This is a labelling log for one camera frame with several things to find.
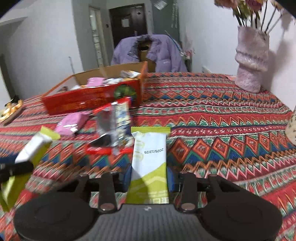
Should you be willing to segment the green white snack packet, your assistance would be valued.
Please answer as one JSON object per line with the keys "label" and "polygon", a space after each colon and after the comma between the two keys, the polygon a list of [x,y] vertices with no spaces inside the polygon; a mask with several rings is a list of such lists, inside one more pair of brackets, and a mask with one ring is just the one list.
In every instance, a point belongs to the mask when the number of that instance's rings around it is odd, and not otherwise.
{"label": "green white snack packet", "polygon": [[170,127],[133,126],[131,181],[127,204],[168,204],[167,136]]}

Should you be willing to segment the red silver snack bag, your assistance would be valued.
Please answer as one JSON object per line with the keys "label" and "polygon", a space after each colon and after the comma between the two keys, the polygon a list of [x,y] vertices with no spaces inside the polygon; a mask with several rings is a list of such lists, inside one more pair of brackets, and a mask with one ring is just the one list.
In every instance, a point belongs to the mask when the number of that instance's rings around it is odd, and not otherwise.
{"label": "red silver snack bag", "polygon": [[133,153],[131,102],[131,97],[123,97],[92,111],[98,138],[86,145],[87,154],[118,156]]}

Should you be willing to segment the pink snack packet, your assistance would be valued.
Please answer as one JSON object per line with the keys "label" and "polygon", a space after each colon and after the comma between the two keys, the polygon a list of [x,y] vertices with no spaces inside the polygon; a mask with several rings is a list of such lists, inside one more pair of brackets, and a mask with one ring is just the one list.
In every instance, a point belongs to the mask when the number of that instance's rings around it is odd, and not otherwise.
{"label": "pink snack packet", "polygon": [[99,87],[104,84],[105,78],[103,77],[92,77],[87,80],[86,87]]}
{"label": "pink snack packet", "polygon": [[55,132],[61,136],[74,137],[90,117],[89,111],[67,114],[56,126]]}

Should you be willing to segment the plate of yellow snacks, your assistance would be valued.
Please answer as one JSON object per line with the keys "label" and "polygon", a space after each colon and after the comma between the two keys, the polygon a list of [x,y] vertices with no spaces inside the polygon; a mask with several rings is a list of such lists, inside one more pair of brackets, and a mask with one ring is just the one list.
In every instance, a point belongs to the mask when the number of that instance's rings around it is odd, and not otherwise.
{"label": "plate of yellow snacks", "polygon": [[17,118],[23,111],[23,100],[18,102],[9,102],[6,107],[1,110],[1,124],[8,125]]}

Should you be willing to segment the colourful patterned tablecloth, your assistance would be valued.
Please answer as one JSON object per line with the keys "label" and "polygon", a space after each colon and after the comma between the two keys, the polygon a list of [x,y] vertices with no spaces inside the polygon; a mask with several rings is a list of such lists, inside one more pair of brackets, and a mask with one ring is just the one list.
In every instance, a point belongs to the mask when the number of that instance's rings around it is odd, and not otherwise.
{"label": "colourful patterned tablecloth", "polygon": [[[13,158],[42,126],[54,129],[64,115],[48,115],[41,96],[24,101],[24,111],[1,125],[1,158]],[[295,240],[295,145],[285,135],[292,111],[272,93],[240,90],[226,75],[149,74],[144,100],[131,116],[135,126],[168,126],[168,164],[198,177],[218,174],[280,209],[276,240]],[[53,142],[20,194],[21,206],[54,184],[80,173],[99,177],[124,168],[132,154],[88,156],[85,145],[97,138],[88,120],[75,138]],[[1,208],[1,238],[20,240],[15,208]]]}

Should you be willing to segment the red cardboard box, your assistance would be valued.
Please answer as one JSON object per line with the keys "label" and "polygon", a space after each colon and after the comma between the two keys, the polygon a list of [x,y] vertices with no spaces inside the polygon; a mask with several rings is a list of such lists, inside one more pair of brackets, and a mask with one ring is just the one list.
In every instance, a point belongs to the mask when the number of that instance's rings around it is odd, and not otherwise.
{"label": "red cardboard box", "polygon": [[[86,87],[92,77],[105,78],[99,87]],[[128,63],[88,70],[68,76],[42,95],[50,115],[95,109],[123,97],[132,98],[137,108],[144,98],[147,62]]]}

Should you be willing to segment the purple puffer jacket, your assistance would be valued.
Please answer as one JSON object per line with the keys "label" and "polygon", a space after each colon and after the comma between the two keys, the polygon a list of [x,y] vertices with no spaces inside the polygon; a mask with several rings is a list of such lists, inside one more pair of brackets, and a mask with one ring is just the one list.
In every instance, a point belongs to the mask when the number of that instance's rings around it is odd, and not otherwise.
{"label": "purple puffer jacket", "polygon": [[140,62],[138,46],[145,41],[151,42],[146,57],[156,64],[156,73],[187,72],[180,51],[167,35],[147,34],[120,40],[113,51],[111,65]]}

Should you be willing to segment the brown wooden chair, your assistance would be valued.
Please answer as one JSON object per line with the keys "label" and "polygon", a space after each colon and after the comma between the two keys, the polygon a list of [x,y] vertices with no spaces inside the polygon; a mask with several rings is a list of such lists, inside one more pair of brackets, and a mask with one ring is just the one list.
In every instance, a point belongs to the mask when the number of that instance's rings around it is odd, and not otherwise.
{"label": "brown wooden chair", "polygon": [[147,57],[149,50],[151,48],[151,45],[152,45],[151,40],[141,41],[138,44],[137,50],[138,50],[139,60],[141,62],[147,61],[148,72],[155,72],[156,63]]}

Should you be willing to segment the pink textured vase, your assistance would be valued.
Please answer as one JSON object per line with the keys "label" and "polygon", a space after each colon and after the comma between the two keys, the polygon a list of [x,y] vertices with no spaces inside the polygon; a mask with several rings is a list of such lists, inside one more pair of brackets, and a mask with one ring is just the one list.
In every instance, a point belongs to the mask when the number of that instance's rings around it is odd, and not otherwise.
{"label": "pink textured vase", "polygon": [[263,74],[268,70],[268,59],[269,35],[259,29],[239,26],[235,84],[251,93],[260,92]]}

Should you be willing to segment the dark entrance door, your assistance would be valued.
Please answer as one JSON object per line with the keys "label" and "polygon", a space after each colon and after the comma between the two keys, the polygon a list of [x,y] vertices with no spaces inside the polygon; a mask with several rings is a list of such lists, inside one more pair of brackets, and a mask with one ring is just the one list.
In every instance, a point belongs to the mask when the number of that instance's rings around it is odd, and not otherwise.
{"label": "dark entrance door", "polygon": [[147,20],[144,4],[133,4],[109,10],[114,48],[127,37],[145,35]]}

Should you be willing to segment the grey cabinet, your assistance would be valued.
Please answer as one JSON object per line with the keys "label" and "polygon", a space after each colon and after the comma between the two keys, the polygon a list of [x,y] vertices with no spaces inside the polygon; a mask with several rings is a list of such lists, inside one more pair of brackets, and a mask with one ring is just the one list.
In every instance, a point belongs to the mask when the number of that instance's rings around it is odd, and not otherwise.
{"label": "grey cabinet", "polygon": [[180,40],[179,33],[179,8],[177,1],[151,1],[154,34],[171,36],[174,40]]}

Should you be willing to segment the dried pink flowers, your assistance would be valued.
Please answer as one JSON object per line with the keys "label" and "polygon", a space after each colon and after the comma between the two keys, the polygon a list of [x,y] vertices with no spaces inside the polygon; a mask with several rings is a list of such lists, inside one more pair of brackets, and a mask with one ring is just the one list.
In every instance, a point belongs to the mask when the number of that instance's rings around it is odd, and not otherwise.
{"label": "dried pink flowers", "polygon": [[[214,4],[220,8],[231,9],[239,26],[251,27],[267,35],[282,18],[285,10],[277,1],[215,0]],[[268,4],[272,5],[273,12],[270,19],[266,21]]]}

